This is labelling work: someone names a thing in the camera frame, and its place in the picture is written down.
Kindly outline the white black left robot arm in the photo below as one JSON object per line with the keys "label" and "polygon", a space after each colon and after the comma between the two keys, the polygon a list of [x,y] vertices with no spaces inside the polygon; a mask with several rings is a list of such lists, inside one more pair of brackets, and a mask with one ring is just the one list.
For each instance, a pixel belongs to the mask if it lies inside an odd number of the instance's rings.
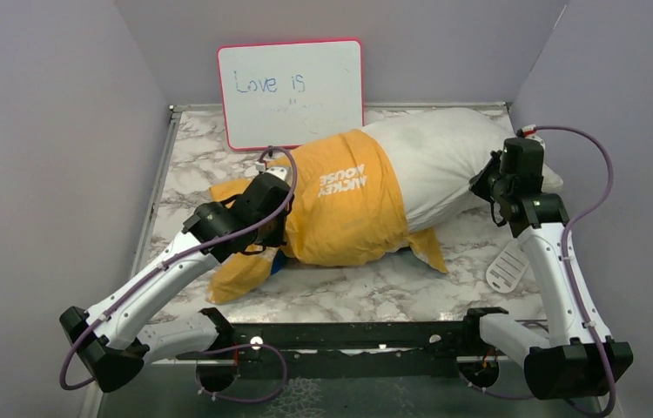
{"label": "white black left robot arm", "polygon": [[151,318],[195,279],[252,245],[281,246],[297,172],[276,166],[223,201],[199,205],[170,244],[117,291],[91,307],[68,307],[59,317],[71,350],[61,366],[64,390],[96,384],[104,393],[131,382],[147,363],[192,351],[227,353],[231,335],[205,313],[167,326]]}

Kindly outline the blue yellow Mickey pillowcase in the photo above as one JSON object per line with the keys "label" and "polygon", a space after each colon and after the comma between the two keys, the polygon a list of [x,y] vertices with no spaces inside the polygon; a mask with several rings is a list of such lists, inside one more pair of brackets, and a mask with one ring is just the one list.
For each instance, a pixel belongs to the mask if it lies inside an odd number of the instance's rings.
{"label": "blue yellow Mickey pillowcase", "polygon": [[271,166],[296,163],[293,208],[285,242],[276,248],[249,246],[211,276],[207,299],[236,300],[280,270],[288,260],[316,266],[362,266],[403,247],[434,270],[447,267],[434,229],[411,231],[388,155],[359,130],[316,140]]}

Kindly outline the white pillow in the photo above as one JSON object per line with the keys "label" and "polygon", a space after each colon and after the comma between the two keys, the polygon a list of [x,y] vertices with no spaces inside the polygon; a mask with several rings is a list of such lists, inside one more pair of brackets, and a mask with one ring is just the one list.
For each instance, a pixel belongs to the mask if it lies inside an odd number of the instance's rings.
{"label": "white pillow", "polygon": [[401,189],[411,233],[486,204],[469,191],[479,174],[515,134],[492,118],[467,108],[407,114],[361,130],[386,153]]}

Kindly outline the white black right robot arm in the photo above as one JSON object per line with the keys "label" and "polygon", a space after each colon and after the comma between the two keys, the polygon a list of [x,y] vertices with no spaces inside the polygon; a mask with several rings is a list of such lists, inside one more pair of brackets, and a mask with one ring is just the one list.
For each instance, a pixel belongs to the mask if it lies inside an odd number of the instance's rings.
{"label": "white black right robot arm", "polygon": [[590,298],[567,226],[562,198],[542,189],[543,145],[508,138],[492,152],[470,190],[499,208],[534,273],[547,315],[541,336],[506,313],[487,313],[460,331],[461,346],[481,354],[493,346],[519,364],[540,400],[612,394],[633,362],[629,343],[614,341]]}

